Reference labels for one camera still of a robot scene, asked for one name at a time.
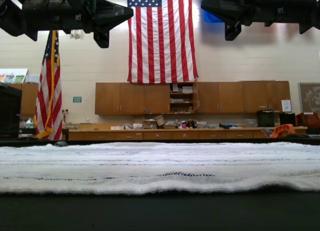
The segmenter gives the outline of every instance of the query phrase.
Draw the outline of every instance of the knitted blanket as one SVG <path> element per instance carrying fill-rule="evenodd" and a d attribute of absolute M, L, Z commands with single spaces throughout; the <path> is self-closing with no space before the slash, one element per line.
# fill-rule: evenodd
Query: knitted blanket
<path fill-rule="evenodd" d="M 110 143 L 0 147 L 0 193 L 320 191 L 320 146 Z"/>

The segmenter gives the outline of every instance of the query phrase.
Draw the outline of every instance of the green sign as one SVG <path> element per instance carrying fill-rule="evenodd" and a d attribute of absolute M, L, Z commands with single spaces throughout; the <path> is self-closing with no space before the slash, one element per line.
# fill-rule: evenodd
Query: green sign
<path fill-rule="evenodd" d="M 73 97 L 73 102 L 74 103 L 81 103 L 82 102 L 82 97 Z"/>

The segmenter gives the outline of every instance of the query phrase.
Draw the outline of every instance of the white box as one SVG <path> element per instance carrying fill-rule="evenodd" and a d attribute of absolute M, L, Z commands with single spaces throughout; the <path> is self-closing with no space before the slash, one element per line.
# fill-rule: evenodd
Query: white box
<path fill-rule="evenodd" d="M 143 129 L 144 129 L 143 127 L 144 127 L 144 126 L 143 126 L 142 123 L 134 123 L 134 124 L 133 124 L 133 129 L 134 129 L 134 130 L 143 130 Z"/>
<path fill-rule="evenodd" d="M 111 130 L 125 130 L 124 126 L 111 126 Z"/>

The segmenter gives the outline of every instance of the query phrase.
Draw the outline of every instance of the hanging american flag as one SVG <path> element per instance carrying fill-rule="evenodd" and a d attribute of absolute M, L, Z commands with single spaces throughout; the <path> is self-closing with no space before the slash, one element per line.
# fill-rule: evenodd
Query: hanging american flag
<path fill-rule="evenodd" d="M 48 36 L 35 106 L 37 137 L 61 140 L 63 114 L 58 31 L 50 31 Z"/>
<path fill-rule="evenodd" d="M 192 0 L 127 0 L 131 83 L 177 83 L 198 77 Z"/>

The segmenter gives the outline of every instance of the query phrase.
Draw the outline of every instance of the framed picture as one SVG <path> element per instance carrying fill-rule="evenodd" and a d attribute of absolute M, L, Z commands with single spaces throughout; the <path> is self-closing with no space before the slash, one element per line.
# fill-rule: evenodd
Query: framed picture
<path fill-rule="evenodd" d="M 300 104 L 303 113 L 320 114 L 320 83 L 299 83 Z"/>

